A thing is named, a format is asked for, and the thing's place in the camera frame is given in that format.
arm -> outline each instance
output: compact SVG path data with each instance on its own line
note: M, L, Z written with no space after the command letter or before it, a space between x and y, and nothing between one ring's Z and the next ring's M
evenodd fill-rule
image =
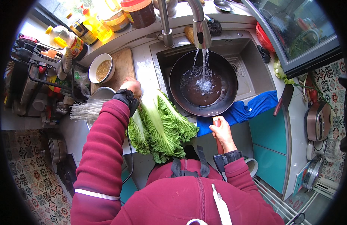
M138 85L138 95L141 95L140 83L133 82L136 82L136 86ZM121 87L129 89L129 85L130 83L126 82ZM134 88L129 90L137 94ZM122 144L129 115L128 106L119 100L110 100L103 104L82 150L82 159L76 170L75 189L120 196ZM72 224L110 224L120 209L119 200L107 200L75 193L72 200L71 222Z
M221 120L221 126L210 126L210 129L213 131L213 137L218 138L225 153L237 151L237 147L232 139L230 125L222 116L218 118ZM263 200L243 158L225 165L225 175L228 183L251 195L261 205L264 212L271 214L278 224L283 224L282 218Z

red basket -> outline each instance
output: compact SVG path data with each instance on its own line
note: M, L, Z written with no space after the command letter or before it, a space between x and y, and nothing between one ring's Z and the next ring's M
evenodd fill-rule
M263 31L261 25L258 22L256 25L256 35L257 35L257 38L260 41L261 45L265 49L268 49L271 52L275 52L275 49L273 48L270 40L268 39L266 33Z

gray sink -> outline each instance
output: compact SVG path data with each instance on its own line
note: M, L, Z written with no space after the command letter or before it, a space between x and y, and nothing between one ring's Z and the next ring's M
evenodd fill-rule
M162 42L158 42L151 44L150 50L161 90L168 95L182 115L190 116L190 113L174 101L169 90L169 76L175 62L187 52L194 51L195 46L188 45L185 36L173 40L174 48L166 49ZM233 66L239 84L235 101L243 101L262 92L274 90L268 67L248 31L223 31L220 37L212 38L209 50L222 55Z

yellow cap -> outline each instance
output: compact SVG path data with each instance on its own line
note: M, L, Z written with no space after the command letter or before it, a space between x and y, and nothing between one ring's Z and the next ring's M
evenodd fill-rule
M56 44L58 44L60 47L67 47L67 46L68 46L67 43L66 43L66 41L63 40L63 39L60 38L60 37L55 37L55 38L54 38L54 42L55 42Z
M49 26L45 32L45 34L50 34L52 29L54 29L52 26Z
M71 16L72 16L72 13L69 13L69 14L66 16L66 18L69 19L69 18L71 18Z

person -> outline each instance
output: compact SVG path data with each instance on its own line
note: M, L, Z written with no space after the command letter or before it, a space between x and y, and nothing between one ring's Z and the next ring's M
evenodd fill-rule
M120 89L141 96L141 84L126 78ZM214 200L212 184L221 194L232 224L284 224L267 204L254 184L243 158L225 165L227 182L211 166L207 177L201 177L201 162L181 159L181 170L197 171L198 176L172 178L169 162L155 167L146 186L136 191L121 206L122 144L129 123L130 109L121 100L104 103L98 119L87 135L82 159L76 170L75 195L72 200L71 224L230 224L223 223ZM225 153L238 151L228 122L211 125Z

